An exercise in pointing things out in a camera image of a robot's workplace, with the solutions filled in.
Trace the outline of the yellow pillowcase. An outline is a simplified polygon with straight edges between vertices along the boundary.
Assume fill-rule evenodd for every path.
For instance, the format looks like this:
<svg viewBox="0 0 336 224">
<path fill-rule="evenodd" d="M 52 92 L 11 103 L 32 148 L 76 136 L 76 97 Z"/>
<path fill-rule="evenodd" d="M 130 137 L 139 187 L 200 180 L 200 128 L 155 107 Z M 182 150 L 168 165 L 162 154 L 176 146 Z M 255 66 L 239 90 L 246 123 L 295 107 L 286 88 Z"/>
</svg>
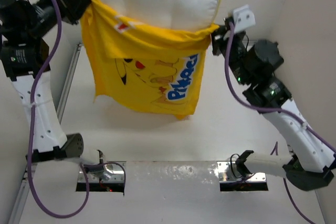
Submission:
<svg viewBox="0 0 336 224">
<path fill-rule="evenodd" d="M 80 24 L 95 95 L 137 112 L 193 115 L 218 26 L 193 32 L 159 28 L 120 15 L 101 0 L 90 1 Z"/>
</svg>

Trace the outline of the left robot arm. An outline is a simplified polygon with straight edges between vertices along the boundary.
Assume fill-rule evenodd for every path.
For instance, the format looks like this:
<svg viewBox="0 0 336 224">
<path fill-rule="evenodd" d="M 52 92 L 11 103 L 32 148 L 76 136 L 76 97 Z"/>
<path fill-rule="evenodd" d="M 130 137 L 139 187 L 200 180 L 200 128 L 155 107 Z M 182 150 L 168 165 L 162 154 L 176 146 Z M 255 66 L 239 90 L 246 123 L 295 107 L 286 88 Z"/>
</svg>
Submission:
<svg viewBox="0 0 336 224">
<path fill-rule="evenodd" d="M 68 160 L 89 172 L 102 152 L 85 149 L 79 133 L 61 128 L 50 88 L 50 49 L 44 36 L 62 23 L 76 25 L 90 0 L 1 0 L 1 62 L 20 96 L 30 125 L 26 156 L 31 163 Z"/>
</svg>

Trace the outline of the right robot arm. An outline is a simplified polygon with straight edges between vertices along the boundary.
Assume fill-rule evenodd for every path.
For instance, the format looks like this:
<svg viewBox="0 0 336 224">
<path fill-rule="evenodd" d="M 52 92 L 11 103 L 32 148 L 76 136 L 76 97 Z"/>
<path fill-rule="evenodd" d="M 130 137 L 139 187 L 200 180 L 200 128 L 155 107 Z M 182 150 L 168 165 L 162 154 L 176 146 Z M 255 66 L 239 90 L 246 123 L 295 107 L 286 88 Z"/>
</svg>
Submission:
<svg viewBox="0 0 336 224">
<path fill-rule="evenodd" d="M 289 89 L 275 76 L 284 62 L 278 44 L 262 39 L 246 49 L 245 34 L 234 33 L 233 23 L 219 26 L 211 35 L 213 54 L 224 57 L 226 82 L 235 100 L 270 122 L 289 152 L 271 156 L 246 150 L 235 160 L 232 174 L 244 180 L 262 172 L 284 178 L 303 191 L 327 187 L 334 177 L 335 148 L 310 127 Z"/>
</svg>

